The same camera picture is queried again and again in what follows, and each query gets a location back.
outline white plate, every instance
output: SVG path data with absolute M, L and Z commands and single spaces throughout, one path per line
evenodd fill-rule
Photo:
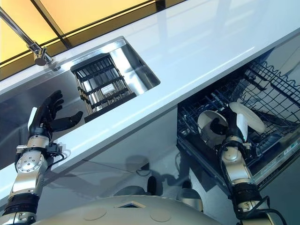
M 229 107 L 236 114 L 243 114 L 247 119 L 248 126 L 253 130 L 256 130 L 259 133 L 263 133 L 265 131 L 266 127 L 263 121 L 251 109 L 237 102 L 229 103 Z
M 225 134 L 218 135 L 210 129 L 210 124 L 215 118 L 219 118 L 220 124 L 228 126 L 226 119 L 221 114 L 215 111 L 206 110 L 202 112 L 198 117 L 199 133 L 201 135 L 201 138 L 210 148 L 213 148 L 217 144 L 221 144 L 225 139 Z

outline yellow light panel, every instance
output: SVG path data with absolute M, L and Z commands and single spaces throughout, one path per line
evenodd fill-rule
M 41 0 L 64 33 L 128 9 L 145 0 Z

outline dishwasher rack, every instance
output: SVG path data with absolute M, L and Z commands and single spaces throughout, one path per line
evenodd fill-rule
M 246 159 L 247 165 L 252 166 L 265 160 L 266 152 L 281 138 L 300 128 L 300 85 L 281 75 L 267 62 L 254 60 L 178 105 L 179 148 L 196 157 L 225 192 L 226 187 L 214 158 L 216 150 L 209 149 L 201 141 L 209 140 L 209 137 L 204 137 L 204 132 L 199 134 L 197 120 L 206 110 L 226 114 L 230 102 L 247 106 L 266 126 L 262 134 L 248 129 L 248 141 L 256 147 L 257 154 L 256 158 Z

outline wire rack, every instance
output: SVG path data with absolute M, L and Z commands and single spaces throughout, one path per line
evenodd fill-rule
M 89 116 L 85 122 L 100 116 L 134 98 L 110 54 L 101 54 L 71 67 L 76 76 L 80 98 Z
M 267 62 L 252 61 L 245 65 L 242 74 L 220 83 L 220 86 L 200 100 L 187 100 L 179 105 L 178 134 L 183 137 L 199 134 L 201 129 L 197 120 L 200 113 L 213 110 L 226 114 L 230 102 L 242 103 L 265 123 L 266 131 L 263 134 L 248 130 L 248 140 L 261 153 L 282 136 L 300 127 L 300 85 L 281 75 Z

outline dish rack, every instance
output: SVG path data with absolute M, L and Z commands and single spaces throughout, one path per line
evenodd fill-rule
M 205 132 L 199 134 L 197 120 L 206 110 L 225 115 L 230 102 L 245 105 L 266 126 L 262 134 L 248 128 L 248 141 L 256 147 L 256 157 L 245 160 L 251 170 L 266 161 L 265 155 L 281 138 L 300 128 L 300 85 L 267 62 L 254 60 L 178 105 L 178 147 L 196 158 L 225 192 L 216 150 L 206 146 L 203 139 L 209 137 L 203 136 Z
M 80 98 L 87 106 L 85 122 L 136 97 L 110 54 L 100 54 L 71 67 Z

